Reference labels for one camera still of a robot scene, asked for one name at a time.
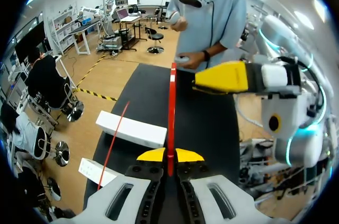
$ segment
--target black mat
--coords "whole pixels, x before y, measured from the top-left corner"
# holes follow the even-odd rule
[[[208,95],[192,90],[194,74],[177,73],[175,147],[202,155],[209,168],[237,184],[239,173],[239,133],[234,99],[231,95]],[[121,115],[126,103],[130,105],[125,117],[166,127],[170,69],[140,64],[125,86],[112,113]],[[102,133],[93,160],[103,164],[112,136]],[[124,174],[136,158],[150,150],[116,138],[108,167]],[[167,180],[164,211],[159,223],[183,223],[177,208],[176,189]],[[97,185],[87,180],[84,209],[87,199]]]
[[[75,33],[75,32],[80,32],[80,31],[83,31],[84,29],[86,29],[87,27],[90,27],[94,24],[96,24],[97,22],[99,22],[100,19],[93,19],[93,20],[90,20],[89,23],[85,24],[85,25],[81,25],[80,27],[78,27],[77,29],[75,29],[74,31],[70,32],[69,35]]]

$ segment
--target white foam block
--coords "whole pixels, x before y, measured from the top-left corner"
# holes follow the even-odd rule
[[[103,165],[95,162],[94,160],[82,158],[79,166],[79,172],[94,183],[99,184],[103,167]],[[106,167],[102,176],[101,186],[106,186],[118,175],[121,174]]]
[[[101,111],[96,120],[102,130],[114,135],[120,116]],[[122,118],[117,137],[150,148],[162,148],[165,143],[167,129],[128,118]]]

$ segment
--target computer screen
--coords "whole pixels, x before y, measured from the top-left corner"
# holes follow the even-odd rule
[[[128,5],[137,5],[138,4],[138,0],[127,0]]]
[[[22,63],[28,56],[28,52],[39,45],[45,39],[43,22],[29,31],[15,46],[19,62]]]
[[[124,19],[125,17],[128,16],[127,9],[123,8],[122,10],[117,11],[118,16],[120,19]]]

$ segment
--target yellow black caution tape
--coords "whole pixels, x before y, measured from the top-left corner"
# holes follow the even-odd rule
[[[80,82],[77,84],[77,87],[82,83],[82,81],[91,73],[92,69],[94,69],[94,67],[100,63],[100,61],[102,61],[104,59],[106,55],[103,55],[91,68],[90,70],[86,73],[86,75],[80,80]]]
[[[93,96],[96,96],[98,98],[103,98],[104,100],[118,101],[116,98],[112,98],[112,97],[109,97],[109,96],[104,96],[104,95],[101,95],[101,94],[98,94],[98,93],[95,93],[95,92],[92,92],[92,91],[89,91],[89,90],[86,90],[86,89],[78,88],[78,91],[84,92],[84,93],[89,93],[89,94],[91,94]]]

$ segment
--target light blue shirt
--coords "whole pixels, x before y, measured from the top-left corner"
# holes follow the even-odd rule
[[[228,48],[235,48],[246,23],[245,0],[212,0],[214,2],[213,40],[212,46],[220,43]],[[179,0],[171,0],[167,9],[167,17],[173,11],[178,11],[185,17],[188,27],[180,32],[177,43],[176,55],[184,52],[201,52],[210,47],[213,5],[209,4],[202,8],[185,5]],[[209,67],[218,65],[225,60],[225,52],[219,53],[209,62]],[[202,62],[198,72],[206,69],[206,62]]]

